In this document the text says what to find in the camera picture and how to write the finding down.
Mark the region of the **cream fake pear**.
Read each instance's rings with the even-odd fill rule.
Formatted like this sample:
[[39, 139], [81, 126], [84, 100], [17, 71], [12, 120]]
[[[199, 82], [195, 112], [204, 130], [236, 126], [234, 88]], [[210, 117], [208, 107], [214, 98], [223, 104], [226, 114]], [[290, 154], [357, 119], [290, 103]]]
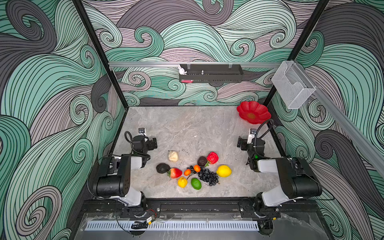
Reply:
[[170, 162], [175, 163], [179, 160], [179, 154], [177, 151], [169, 151], [168, 159]]

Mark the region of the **red fake apple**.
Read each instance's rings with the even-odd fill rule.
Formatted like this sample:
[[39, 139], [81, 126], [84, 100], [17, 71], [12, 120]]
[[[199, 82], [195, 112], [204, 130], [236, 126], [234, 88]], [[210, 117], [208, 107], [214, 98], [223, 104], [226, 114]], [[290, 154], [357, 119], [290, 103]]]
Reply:
[[207, 156], [207, 161], [210, 165], [213, 165], [219, 161], [219, 156], [215, 152], [211, 152]]

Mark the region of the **red flower-shaped fruit bowl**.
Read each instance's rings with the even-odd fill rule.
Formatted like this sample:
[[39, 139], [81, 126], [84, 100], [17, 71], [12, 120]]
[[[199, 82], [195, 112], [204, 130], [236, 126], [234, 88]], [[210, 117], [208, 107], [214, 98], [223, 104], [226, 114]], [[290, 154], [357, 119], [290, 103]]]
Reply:
[[272, 117], [266, 106], [255, 101], [241, 102], [237, 111], [241, 119], [254, 125], [262, 124]]

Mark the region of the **dark maroon fake fruit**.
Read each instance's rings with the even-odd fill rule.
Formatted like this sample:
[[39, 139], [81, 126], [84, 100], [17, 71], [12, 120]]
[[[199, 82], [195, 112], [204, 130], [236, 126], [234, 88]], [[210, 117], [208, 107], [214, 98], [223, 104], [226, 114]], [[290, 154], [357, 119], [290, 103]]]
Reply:
[[208, 163], [208, 160], [206, 157], [204, 157], [204, 156], [199, 157], [199, 159], [198, 159], [198, 166], [199, 167], [203, 168], [207, 165], [207, 163]]

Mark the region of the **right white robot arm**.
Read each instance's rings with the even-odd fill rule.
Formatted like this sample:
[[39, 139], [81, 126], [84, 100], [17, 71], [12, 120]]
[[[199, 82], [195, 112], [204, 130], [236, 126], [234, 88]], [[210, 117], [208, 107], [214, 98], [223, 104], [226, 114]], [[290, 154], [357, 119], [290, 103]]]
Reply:
[[283, 203], [319, 197], [323, 187], [303, 158], [267, 158], [263, 155], [265, 141], [260, 138], [238, 138], [237, 147], [248, 154], [247, 165], [257, 173], [278, 174], [277, 187], [258, 194], [263, 207], [277, 207]]

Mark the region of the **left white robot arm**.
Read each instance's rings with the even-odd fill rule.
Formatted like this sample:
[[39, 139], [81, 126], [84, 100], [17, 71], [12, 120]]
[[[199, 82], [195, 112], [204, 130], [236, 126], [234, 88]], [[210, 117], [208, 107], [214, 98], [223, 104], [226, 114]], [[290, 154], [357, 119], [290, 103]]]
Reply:
[[148, 152], [158, 148], [157, 139], [150, 139], [143, 131], [139, 129], [135, 137], [129, 131], [125, 132], [131, 147], [129, 154], [102, 157], [95, 179], [87, 184], [95, 198], [115, 200], [128, 208], [147, 208], [145, 194], [131, 186], [132, 171], [144, 168], [151, 159]]

